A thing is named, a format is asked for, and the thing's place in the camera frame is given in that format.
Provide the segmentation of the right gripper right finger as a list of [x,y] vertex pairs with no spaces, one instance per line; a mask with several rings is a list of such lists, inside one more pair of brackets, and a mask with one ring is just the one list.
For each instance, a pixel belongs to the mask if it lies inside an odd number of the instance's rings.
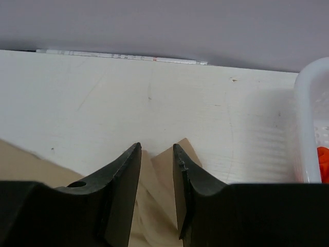
[[328,185],[226,184],[173,146],[184,246],[328,246]]

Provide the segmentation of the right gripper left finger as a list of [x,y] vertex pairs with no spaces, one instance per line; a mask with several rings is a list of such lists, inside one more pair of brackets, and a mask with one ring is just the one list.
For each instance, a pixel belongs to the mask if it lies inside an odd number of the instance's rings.
[[66,187],[1,182],[1,246],[128,246],[141,144]]

